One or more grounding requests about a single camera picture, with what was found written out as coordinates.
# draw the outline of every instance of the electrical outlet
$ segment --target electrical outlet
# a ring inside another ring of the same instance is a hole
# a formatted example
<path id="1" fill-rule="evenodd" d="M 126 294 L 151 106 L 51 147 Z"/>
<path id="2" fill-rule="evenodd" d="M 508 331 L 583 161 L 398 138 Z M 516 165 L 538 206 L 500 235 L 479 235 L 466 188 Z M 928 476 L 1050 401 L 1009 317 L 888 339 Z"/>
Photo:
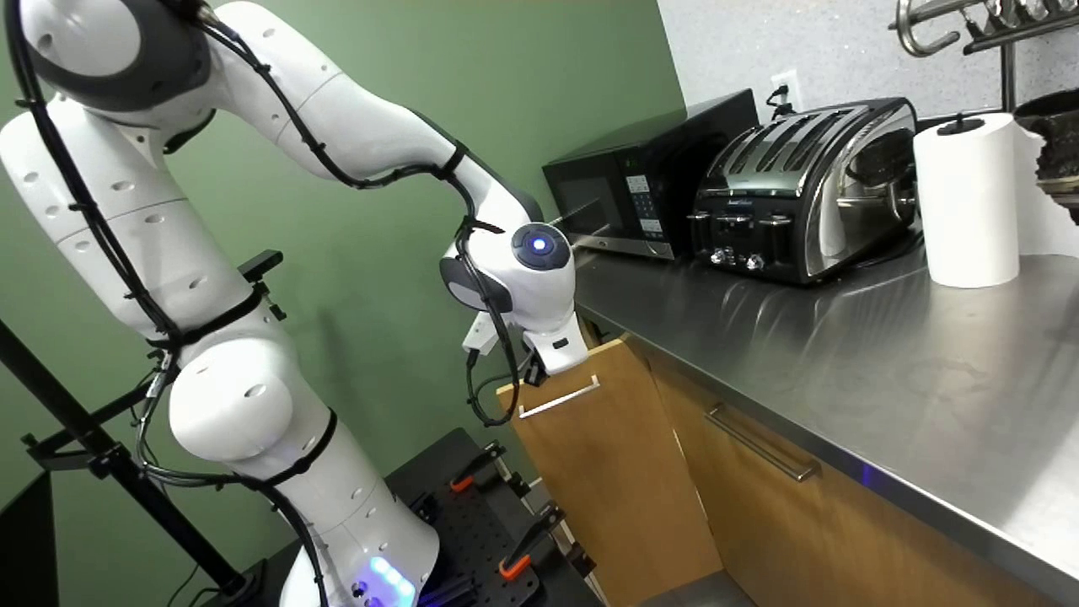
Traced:
<path id="1" fill-rule="evenodd" d="M 797 112 L 807 112 L 807 88 L 797 68 L 772 74 L 772 91 L 787 85 L 787 98 Z"/>

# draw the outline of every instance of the stainless steel counter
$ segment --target stainless steel counter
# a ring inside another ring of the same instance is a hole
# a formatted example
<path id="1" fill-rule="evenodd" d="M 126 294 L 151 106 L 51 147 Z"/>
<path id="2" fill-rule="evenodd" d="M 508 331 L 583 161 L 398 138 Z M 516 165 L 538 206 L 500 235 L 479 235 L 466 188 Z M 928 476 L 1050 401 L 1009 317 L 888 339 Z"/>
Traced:
<path id="1" fill-rule="evenodd" d="M 1079 605 L 1079 258 L 992 290 L 911 252 L 824 290 L 581 256 L 581 315 L 958 542 Z"/>

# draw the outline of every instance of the toaster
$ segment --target toaster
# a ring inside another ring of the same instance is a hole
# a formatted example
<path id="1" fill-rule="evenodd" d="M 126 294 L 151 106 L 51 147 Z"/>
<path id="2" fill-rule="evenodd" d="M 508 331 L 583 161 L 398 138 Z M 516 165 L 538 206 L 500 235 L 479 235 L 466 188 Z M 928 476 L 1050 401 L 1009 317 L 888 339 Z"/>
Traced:
<path id="1" fill-rule="evenodd" d="M 881 98 L 739 136 L 695 193 L 695 258 L 809 285 L 876 256 L 914 219 L 914 131 L 911 100 Z"/>

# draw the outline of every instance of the paper towel roll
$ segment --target paper towel roll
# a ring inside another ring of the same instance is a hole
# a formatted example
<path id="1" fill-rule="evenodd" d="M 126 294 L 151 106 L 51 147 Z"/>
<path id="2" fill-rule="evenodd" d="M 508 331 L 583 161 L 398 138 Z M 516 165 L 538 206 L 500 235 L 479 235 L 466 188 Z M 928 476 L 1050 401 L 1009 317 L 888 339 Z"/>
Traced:
<path id="1" fill-rule="evenodd" d="M 1010 113 L 943 121 L 914 138 L 918 206 L 933 283 L 999 285 L 1019 275 L 1026 131 Z"/>

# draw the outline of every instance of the cabinet door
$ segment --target cabinet door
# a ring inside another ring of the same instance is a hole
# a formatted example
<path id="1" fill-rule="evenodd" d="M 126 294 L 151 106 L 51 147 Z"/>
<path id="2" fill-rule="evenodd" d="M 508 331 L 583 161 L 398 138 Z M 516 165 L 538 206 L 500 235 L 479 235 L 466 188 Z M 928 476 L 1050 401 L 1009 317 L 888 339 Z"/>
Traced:
<path id="1" fill-rule="evenodd" d="M 666 356 L 648 356 L 729 576 L 760 605 L 1045 605 L 936 530 L 726 408 Z"/>
<path id="2" fill-rule="evenodd" d="M 622 345 L 524 387 L 512 429 L 615 607 L 715 574 L 717 553 L 645 360 Z"/>
<path id="3" fill-rule="evenodd" d="M 816 464 L 747 434 L 754 426 L 715 408 L 715 396 L 682 366 L 651 364 L 729 576 L 760 605 L 831 605 Z"/>

